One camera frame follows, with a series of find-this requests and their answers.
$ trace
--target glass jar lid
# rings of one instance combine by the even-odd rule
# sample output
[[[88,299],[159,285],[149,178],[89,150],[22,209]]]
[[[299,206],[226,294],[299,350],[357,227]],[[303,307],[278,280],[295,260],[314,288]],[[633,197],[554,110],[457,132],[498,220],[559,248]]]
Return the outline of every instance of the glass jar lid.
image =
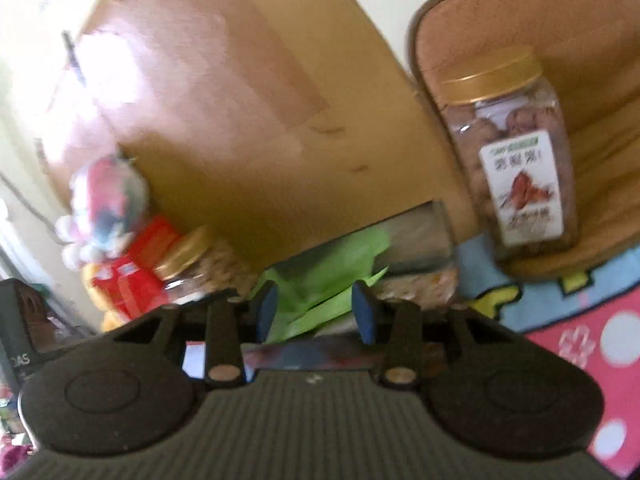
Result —
[[[542,76],[542,65],[530,46],[514,45],[457,63],[440,77],[448,105],[469,104],[508,94]]]
[[[154,272],[163,282],[172,280],[192,266],[211,247],[211,236],[201,226],[178,240],[156,266]]]

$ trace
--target plush doll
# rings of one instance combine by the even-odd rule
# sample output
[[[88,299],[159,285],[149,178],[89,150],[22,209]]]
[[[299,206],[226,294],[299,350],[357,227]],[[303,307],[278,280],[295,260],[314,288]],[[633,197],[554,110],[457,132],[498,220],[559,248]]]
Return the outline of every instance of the plush doll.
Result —
[[[146,181],[130,162],[108,155],[83,166],[71,179],[70,216],[56,222],[64,264],[79,270],[85,263],[116,258],[145,222]]]

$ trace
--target red pepper illustration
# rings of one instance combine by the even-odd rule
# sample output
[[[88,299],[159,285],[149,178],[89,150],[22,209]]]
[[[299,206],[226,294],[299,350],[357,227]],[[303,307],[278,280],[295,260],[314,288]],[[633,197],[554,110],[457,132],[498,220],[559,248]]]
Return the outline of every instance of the red pepper illustration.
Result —
[[[516,178],[513,179],[511,192],[507,200],[502,204],[501,209],[511,204],[516,211],[520,211],[527,204],[548,202],[552,195],[552,192],[548,189],[534,186],[530,174],[526,171],[521,171],[517,174]]]

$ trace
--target tan cushion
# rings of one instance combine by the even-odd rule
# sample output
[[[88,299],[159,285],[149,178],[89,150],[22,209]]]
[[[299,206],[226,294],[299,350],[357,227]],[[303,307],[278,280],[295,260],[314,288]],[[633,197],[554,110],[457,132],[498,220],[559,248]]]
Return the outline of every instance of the tan cushion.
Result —
[[[595,266],[640,242],[640,0],[432,0],[412,29],[412,65],[438,108],[441,70],[510,44],[532,45],[558,90],[581,238],[504,270],[545,278]]]

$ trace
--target clear plastic container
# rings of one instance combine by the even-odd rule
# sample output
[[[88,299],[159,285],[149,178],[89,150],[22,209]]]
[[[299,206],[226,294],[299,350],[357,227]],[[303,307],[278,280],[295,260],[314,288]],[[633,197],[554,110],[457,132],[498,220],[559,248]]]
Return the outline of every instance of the clear plastic container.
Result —
[[[442,202],[429,202],[385,222],[390,246],[374,262],[386,269],[373,285],[385,301],[413,301],[422,310],[452,303],[460,277],[449,216]]]
[[[558,96],[529,47],[497,50],[440,78],[442,114],[498,259],[566,250],[578,218]]]
[[[256,275],[221,238],[213,240],[205,227],[192,231],[171,248],[155,268],[169,301],[184,304],[207,294],[235,290],[245,299]]]

